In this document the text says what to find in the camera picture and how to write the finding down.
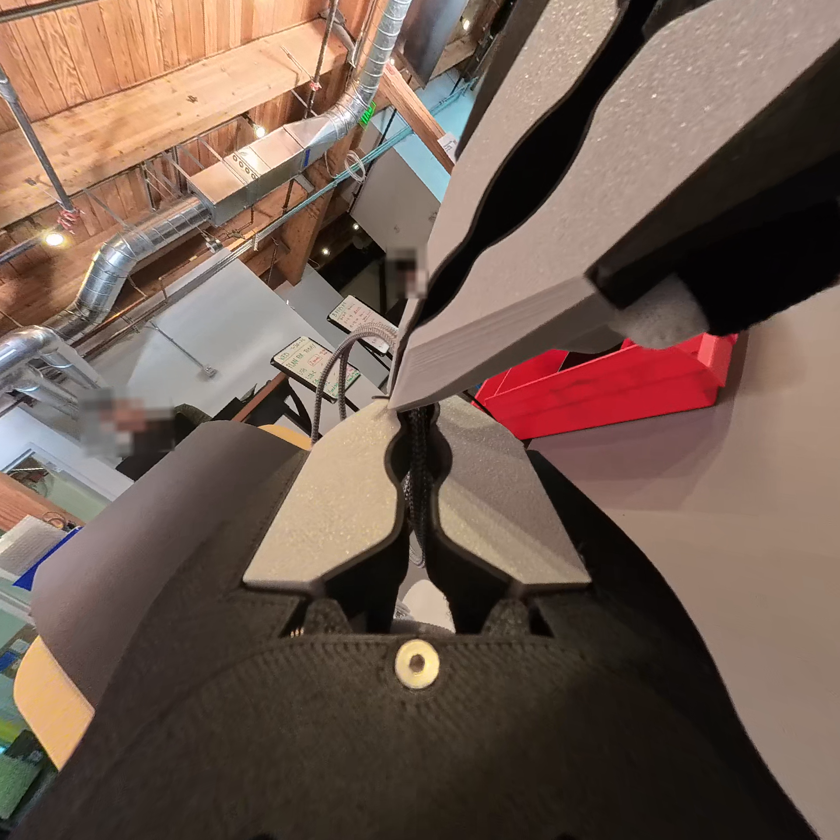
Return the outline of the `silver ceiling duct pipes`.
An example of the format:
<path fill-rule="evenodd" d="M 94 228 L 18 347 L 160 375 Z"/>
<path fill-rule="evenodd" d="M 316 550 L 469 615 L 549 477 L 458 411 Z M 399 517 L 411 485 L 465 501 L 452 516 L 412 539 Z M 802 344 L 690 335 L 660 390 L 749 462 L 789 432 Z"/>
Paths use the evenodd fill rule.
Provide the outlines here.
<path fill-rule="evenodd" d="M 66 316 L 2 337 L 2 392 L 34 392 L 45 402 L 74 399 L 33 366 L 43 362 L 74 382 L 99 375 L 70 342 L 102 323 L 136 266 L 204 224 L 220 226 L 291 182 L 351 133 L 372 105 L 408 15 L 410 1 L 376 2 L 343 95 L 322 114 L 286 124 L 188 178 L 191 196 L 107 240 L 93 256 Z"/>

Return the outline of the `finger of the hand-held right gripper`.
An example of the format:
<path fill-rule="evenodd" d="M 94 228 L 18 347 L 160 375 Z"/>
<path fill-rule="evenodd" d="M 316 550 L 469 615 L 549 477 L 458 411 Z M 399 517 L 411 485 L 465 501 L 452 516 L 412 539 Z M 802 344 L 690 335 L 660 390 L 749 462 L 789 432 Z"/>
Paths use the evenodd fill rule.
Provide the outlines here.
<path fill-rule="evenodd" d="M 437 316 L 406 308 L 391 408 L 434 404 L 547 350 L 623 339 L 592 266 L 799 79 L 838 80 L 838 2 L 620 2 L 621 72 L 546 202 Z"/>
<path fill-rule="evenodd" d="M 546 202 L 620 72 L 620 2 L 516 3 L 458 144 L 419 316 L 447 309 L 479 257 Z"/>

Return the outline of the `wooden beam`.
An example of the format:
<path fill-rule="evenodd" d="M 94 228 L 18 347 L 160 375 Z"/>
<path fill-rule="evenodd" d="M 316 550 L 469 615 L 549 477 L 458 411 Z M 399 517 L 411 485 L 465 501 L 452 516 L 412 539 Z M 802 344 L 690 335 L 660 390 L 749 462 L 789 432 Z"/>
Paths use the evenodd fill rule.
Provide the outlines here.
<path fill-rule="evenodd" d="M 74 195 L 302 86 L 325 27 L 316 18 L 82 103 L 36 121 L 37 138 Z"/>

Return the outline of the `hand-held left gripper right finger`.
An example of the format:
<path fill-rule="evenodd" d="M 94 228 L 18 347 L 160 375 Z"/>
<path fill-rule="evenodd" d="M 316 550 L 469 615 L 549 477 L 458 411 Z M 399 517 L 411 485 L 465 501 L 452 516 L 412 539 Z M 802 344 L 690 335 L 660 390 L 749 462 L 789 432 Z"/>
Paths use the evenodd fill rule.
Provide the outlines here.
<path fill-rule="evenodd" d="M 522 442 L 454 396 L 428 429 L 427 571 L 456 621 L 592 578 Z"/>

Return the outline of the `grey braided cable silver plug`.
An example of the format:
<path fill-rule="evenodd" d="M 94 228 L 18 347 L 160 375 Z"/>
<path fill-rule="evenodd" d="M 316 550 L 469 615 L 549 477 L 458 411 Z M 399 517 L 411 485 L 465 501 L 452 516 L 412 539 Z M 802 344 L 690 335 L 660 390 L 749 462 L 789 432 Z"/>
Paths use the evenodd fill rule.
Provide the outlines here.
<path fill-rule="evenodd" d="M 334 365 L 339 365 L 338 406 L 339 420 L 346 418 L 346 379 L 352 347 L 363 339 L 377 338 L 386 344 L 388 350 L 396 346 L 397 332 L 394 327 L 379 323 L 366 323 L 355 329 L 344 339 L 325 364 L 318 378 L 315 391 L 313 415 L 311 418 L 311 445 L 320 438 L 320 415 L 324 389 Z M 419 554 L 413 561 L 420 568 L 426 567 L 427 542 L 430 529 L 430 499 L 432 478 L 428 464 L 428 436 L 431 414 L 426 406 L 414 408 L 406 413 L 408 437 L 411 445 L 411 465 L 403 481 L 403 491 L 408 507 L 408 517 L 416 536 Z"/>

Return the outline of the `person's right hand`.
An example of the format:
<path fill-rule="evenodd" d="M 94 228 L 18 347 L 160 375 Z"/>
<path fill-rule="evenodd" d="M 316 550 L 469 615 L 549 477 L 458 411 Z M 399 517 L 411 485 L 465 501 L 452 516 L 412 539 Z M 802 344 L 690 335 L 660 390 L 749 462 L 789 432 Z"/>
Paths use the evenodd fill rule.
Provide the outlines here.
<path fill-rule="evenodd" d="M 664 350 L 708 333 L 710 324 L 686 283 L 672 273 L 617 310 L 608 328 L 640 347 Z"/>

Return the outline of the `small blue desk bin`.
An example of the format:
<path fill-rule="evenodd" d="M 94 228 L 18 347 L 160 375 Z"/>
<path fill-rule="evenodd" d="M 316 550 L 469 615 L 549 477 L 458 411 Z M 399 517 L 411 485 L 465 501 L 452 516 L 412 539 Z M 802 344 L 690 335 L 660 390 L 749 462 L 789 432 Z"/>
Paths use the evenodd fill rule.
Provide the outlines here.
<path fill-rule="evenodd" d="M 26 572 L 24 572 L 20 577 L 16 579 L 16 581 L 13 583 L 13 586 L 17 587 L 18 589 L 31 592 L 34 585 L 35 575 L 39 566 L 42 563 L 46 562 L 52 554 L 54 554 L 65 543 L 67 543 L 72 537 L 74 537 L 82 528 L 83 526 L 76 526 L 72 530 L 67 531 L 55 546 L 51 547 L 28 570 L 26 570 Z"/>

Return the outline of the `red plastic bin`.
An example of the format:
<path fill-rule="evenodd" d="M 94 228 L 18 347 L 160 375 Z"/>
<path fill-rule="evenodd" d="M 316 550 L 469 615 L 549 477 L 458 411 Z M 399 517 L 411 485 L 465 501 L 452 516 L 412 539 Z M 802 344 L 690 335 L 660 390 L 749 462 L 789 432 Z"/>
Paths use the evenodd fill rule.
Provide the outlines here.
<path fill-rule="evenodd" d="M 665 350 L 629 339 L 604 353 L 551 350 L 494 375 L 472 403 L 520 440 L 713 406 L 739 335 L 703 333 Z"/>

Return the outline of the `white flip chart board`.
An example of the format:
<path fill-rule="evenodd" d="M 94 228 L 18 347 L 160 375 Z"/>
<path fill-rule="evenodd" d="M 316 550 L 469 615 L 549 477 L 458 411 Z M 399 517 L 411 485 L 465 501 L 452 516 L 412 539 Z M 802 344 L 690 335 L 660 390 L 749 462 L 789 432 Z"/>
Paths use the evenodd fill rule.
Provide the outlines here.
<path fill-rule="evenodd" d="M 347 334 L 372 324 L 396 333 L 395 325 L 354 296 L 342 299 L 329 313 L 328 322 Z M 391 355 L 390 346 L 378 337 L 363 338 L 360 342 L 376 354 Z"/>
<path fill-rule="evenodd" d="M 324 347 L 315 339 L 302 335 L 275 353 L 270 359 L 270 364 L 295 382 L 305 385 L 315 392 L 322 372 L 332 356 L 332 350 Z M 336 403 L 339 398 L 339 373 L 340 363 L 335 362 L 322 395 L 330 403 Z M 348 363 L 345 375 L 345 395 L 361 378 L 362 374 Z"/>

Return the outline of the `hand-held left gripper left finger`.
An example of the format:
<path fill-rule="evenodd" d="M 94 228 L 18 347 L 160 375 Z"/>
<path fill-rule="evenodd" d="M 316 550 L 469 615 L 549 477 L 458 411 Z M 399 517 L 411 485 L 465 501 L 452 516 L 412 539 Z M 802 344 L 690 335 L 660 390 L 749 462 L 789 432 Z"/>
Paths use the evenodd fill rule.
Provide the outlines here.
<path fill-rule="evenodd" d="M 400 417 L 374 400 L 311 449 L 246 569 L 260 591 L 327 597 L 351 621 L 390 621 L 408 566 Z"/>

